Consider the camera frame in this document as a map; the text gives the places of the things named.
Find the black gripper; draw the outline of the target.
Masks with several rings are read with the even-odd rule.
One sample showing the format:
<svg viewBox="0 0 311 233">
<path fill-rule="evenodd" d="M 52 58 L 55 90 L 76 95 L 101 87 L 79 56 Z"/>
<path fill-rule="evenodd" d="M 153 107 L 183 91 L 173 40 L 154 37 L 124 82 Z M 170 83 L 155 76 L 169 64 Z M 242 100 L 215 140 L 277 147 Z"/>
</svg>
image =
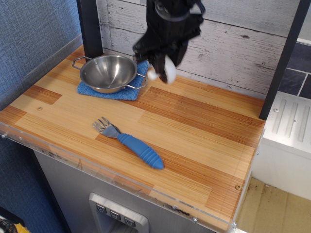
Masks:
<svg viewBox="0 0 311 233">
<path fill-rule="evenodd" d="M 169 56 L 175 66 L 182 62 L 188 41 L 201 32 L 204 7 L 199 9 L 200 13 L 190 13 L 190 8 L 186 7 L 173 15 L 165 7 L 147 7 L 147 31 L 133 46 L 133 61 L 138 65 L 149 60 L 153 66 L 148 71 L 150 80 L 169 81 L 165 71 L 166 57 Z"/>
</svg>

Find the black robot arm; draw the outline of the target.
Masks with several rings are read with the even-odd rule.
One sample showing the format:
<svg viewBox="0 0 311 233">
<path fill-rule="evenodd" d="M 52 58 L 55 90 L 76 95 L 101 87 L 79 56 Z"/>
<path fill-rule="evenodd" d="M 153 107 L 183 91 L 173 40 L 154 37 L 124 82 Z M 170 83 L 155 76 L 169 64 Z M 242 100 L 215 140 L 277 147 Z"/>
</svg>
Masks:
<svg viewBox="0 0 311 233">
<path fill-rule="evenodd" d="M 147 1 L 147 30 L 133 45 L 133 52 L 136 62 L 147 60 L 154 68 L 148 73 L 151 80 L 174 82 L 189 40 L 200 35 L 205 11 L 199 0 Z"/>
</svg>

